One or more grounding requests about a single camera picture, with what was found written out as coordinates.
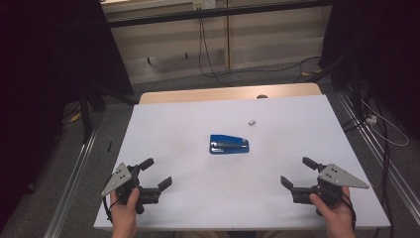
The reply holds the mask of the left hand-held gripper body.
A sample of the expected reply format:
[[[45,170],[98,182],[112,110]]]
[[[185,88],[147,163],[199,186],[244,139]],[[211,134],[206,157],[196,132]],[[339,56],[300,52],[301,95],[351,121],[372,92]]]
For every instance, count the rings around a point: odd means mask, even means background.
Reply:
[[[101,192],[103,205],[107,214],[111,213],[111,206],[107,204],[106,196],[112,191],[116,192],[119,201],[121,201],[123,204],[126,204],[132,189],[136,187],[140,191],[140,197],[136,204],[137,214],[142,214],[145,211],[145,204],[158,203],[161,191],[158,187],[141,187],[139,180],[140,171],[140,164],[134,166],[126,166],[124,163],[121,163],[115,172],[107,178],[104,188]]]

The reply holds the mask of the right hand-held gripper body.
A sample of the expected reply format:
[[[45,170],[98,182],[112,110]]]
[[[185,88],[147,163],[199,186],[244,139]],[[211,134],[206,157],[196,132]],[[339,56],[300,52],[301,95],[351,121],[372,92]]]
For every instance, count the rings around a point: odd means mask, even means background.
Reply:
[[[327,205],[335,205],[342,198],[343,186],[368,189],[369,185],[335,164],[319,164],[317,184],[311,187],[295,187],[291,191],[294,203],[311,204],[309,195],[315,193]]]

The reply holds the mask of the blue stapler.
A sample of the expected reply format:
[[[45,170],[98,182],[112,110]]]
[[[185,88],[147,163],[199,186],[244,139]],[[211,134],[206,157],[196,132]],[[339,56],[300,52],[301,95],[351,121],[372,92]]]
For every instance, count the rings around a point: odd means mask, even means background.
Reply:
[[[211,135],[209,152],[212,155],[242,154],[250,151],[249,141],[229,135]]]

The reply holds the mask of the person's left hand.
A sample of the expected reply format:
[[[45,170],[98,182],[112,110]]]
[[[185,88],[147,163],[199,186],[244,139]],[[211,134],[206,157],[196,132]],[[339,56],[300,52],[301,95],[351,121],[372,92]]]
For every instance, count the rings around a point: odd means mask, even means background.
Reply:
[[[136,230],[136,204],[139,196],[140,191],[137,188],[134,188],[129,195],[127,203],[122,204],[118,200],[116,192],[111,192],[111,202],[113,203],[113,207],[111,208],[111,214],[115,232],[130,232]]]

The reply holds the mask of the person's right hand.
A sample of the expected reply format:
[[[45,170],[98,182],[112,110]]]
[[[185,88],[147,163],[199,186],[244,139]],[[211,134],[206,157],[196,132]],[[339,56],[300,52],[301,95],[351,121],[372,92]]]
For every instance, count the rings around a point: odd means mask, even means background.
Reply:
[[[311,202],[321,212],[326,221],[326,228],[352,228],[352,210],[350,205],[350,190],[344,186],[341,201],[335,206],[327,206],[326,203],[315,193],[309,195]]]

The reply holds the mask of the white table cover board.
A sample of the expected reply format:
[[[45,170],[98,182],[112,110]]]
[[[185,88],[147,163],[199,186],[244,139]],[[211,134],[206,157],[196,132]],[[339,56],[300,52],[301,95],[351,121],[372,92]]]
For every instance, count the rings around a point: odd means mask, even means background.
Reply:
[[[212,155],[211,135],[244,138],[250,151]],[[280,183],[316,184],[303,157],[367,177],[324,95],[139,104],[117,161],[153,158],[140,174],[144,187],[172,177],[138,216],[141,230],[317,229],[324,221],[314,206],[294,203]]]

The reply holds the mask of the black metal stand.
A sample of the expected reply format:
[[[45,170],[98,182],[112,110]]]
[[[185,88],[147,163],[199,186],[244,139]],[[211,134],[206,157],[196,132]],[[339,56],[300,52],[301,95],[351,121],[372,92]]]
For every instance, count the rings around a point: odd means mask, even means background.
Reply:
[[[346,122],[345,125],[348,125],[351,122],[355,122],[356,125],[352,128],[347,128],[346,132],[361,127],[367,120],[367,116],[362,107],[362,84],[358,63],[350,54],[343,54],[323,68],[315,76],[312,76],[309,79],[309,82],[317,83],[327,75],[330,76],[331,85],[334,90],[349,88],[352,92],[351,102],[353,103],[355,115],[349,122]]]
[[[93,134],[93,127],[90,119],[89,108],[95,112],[104,112],[107,105],[102,98],[103,95],[110,96],[127,105],[136,105],[139,100],[132,95],[126,95],[112,90],[98,83],[88,83],[81,86],[79,94],[80,111],[83,123],[83,143],[86,144]]]

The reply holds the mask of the wooden table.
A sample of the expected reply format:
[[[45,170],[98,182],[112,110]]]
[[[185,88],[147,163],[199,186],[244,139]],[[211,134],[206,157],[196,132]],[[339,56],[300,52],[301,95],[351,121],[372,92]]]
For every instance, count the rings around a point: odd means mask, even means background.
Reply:
[[[188,89],[147,92],[141,96],[140,104],[257,99],[260,94],[265,94],[268,98],[279,98],[321,95],[322,92],[319,86],[312,82]]]

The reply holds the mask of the black curtain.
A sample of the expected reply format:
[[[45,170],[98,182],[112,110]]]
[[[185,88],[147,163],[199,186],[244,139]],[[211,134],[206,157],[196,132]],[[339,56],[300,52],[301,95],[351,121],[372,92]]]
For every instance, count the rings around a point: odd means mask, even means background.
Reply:
[[[132,85],[103,0],[0,0],[0,232],[53,148],[64,106]]]
[[[356,65],[378,96],[420,140],[420,0],[332,0],[319,65],[344,57],[340,88]]]

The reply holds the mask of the beige cabinet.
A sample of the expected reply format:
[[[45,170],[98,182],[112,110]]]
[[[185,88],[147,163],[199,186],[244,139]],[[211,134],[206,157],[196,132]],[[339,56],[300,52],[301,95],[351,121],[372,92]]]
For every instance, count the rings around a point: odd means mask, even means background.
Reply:
[[[193,0],[101,0],[106,19],[192,11]],[[216,8],[294,0],[216,0]],[[298,61],[321,54],[332,7],[113,28],[132,83]]]

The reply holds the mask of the black metal bar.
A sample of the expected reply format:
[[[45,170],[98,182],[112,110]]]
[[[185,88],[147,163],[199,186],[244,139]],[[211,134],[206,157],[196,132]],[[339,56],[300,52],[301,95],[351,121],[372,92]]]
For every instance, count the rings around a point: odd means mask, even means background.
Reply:
[[[244,14],[286,11],[315,7],[332,6],[336,0],[294,0],[269,4],[257,4],[238,7],[225,7],[210,10],[192,10],[180,13],[161,14],[142,17],[125,17],[108,21],[111,28],[148,25],[166,22],[186,21],[195,19],[236,16]]]

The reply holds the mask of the aluminium rail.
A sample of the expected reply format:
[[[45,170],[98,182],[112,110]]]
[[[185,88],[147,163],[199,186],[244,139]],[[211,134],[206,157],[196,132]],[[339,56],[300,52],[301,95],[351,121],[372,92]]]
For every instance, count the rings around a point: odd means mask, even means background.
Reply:
[[[352,119],[355,113],[350,93],[340,91],[337,97]],[[411,139],[375,99],[362,99],[362,107],[367,116],[376,116],[377,123],[368,124],[365,121],[361,127],[348,132],[358,132],[362,136],[380,167],[380,181],[373,185],[380,190],[379,201],[391,216],[396,210],[391,207],[390,201],[393,189],[410,217],[420,225],[420,188],[415,188],[410,182],[412,179],[420,182],[420,152],[417,153],[418,158],[413,159],[414,149],[410,149],[411,146],[420,149],[420,144]]]
[[[84,141],[75,166],[66,184],[65,190],[59,200],[59,203],[53,213],[52,219],[44,235],[44,238],[59,238],[61,230],[65,223],[65,219],[74,200],[76,190],[79,186],[85,165],[89,159],[92,148],[94,146],[96,135],[97,130],[94,129]]]

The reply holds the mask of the white wall socket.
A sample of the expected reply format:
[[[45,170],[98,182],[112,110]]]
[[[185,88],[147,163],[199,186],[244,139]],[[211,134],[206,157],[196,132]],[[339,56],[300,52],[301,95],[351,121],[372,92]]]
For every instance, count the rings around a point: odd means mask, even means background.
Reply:
[[[193,0],[192,6],[194,10],[209,10],[216,8],[216,0]]]

